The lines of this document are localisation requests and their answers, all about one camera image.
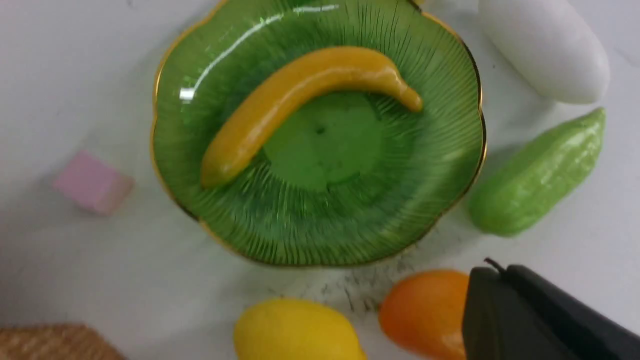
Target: white eggplant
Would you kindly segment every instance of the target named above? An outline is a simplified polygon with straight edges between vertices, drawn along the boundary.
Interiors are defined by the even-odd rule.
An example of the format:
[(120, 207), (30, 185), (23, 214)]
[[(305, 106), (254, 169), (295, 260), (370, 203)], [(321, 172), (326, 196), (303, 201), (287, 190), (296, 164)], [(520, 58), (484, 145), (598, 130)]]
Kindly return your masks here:
[(610, 79), (602, 44), (567, 0), (479, 0), (485, 33), (541, 94), (600, 100)]

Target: pink sponge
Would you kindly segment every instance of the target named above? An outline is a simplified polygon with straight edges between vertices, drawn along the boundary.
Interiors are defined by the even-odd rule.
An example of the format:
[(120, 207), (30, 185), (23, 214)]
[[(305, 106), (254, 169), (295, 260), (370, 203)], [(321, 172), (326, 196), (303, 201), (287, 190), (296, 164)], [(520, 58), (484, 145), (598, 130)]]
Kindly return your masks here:
[(96, 157), (80, 151), (54, 182), (54, 187), (76, 204), (110, 215), (133, 189), (133, 178), (119, 173)]

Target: white surface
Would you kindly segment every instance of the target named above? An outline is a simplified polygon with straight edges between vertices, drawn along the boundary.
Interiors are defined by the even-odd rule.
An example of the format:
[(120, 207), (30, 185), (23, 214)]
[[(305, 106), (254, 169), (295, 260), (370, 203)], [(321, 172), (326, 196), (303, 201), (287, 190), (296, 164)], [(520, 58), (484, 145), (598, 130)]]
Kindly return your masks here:
[[(172, 206), (151, 171), (156, 65), (213, 2), (0, 1), (0, 323), (81, 320), (133, 359), (233, 359), (230, 330), (242, 308), (285, 294), (347, 313), (369, 353), (384, 349), (371, 359), (402, 359), (367, 309), (414, 269), (469, 270), (491, 255), (529, 265), (640, 332), (640, 3), (572, 3), (612, 67), (602, 101), (609, 114), (604, 151), (574, 194), (517, 239), (478, 234), (458, 208), (400, 259), (296, 272), (227, 254)], [(538, 97), (479, 32), (475, 4), (435, 6), (480, 67), (490, 142), (485, 174), (543, 129), (592, 108)], [(107, 145), (91, 140), (96, 134)], [(108, 155), (138, 181), (112, 218), (85, 215), (47, 185), (82, 144), (115, 144)]]

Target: scalloped plate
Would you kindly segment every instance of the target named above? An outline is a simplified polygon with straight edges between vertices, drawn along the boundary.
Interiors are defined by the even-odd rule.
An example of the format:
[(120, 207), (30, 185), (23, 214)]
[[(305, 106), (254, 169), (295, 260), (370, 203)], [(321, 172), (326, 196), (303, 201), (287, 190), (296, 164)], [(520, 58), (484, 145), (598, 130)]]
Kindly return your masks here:
[[(318, 97), (231, 184), (203, 190), (204, 151), (243, 99), (300, 55), (340, 45), (386, 54), (424, 111), (382, 95)], [(152, 159), (167, 193), (234, 252), (270, 265), (360, 265), (414, 244), (475, 181), (481, 101), (465, 44), (407, 0), (230, 0), (160, 66)]]

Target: wicker basket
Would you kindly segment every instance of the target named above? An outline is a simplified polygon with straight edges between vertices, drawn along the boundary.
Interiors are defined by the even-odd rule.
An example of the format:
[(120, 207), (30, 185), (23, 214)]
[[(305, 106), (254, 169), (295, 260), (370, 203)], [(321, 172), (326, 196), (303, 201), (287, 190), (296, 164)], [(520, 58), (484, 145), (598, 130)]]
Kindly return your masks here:
[(95, 330), (78, 324), (0, 329), (0, 360), (123, 360)]

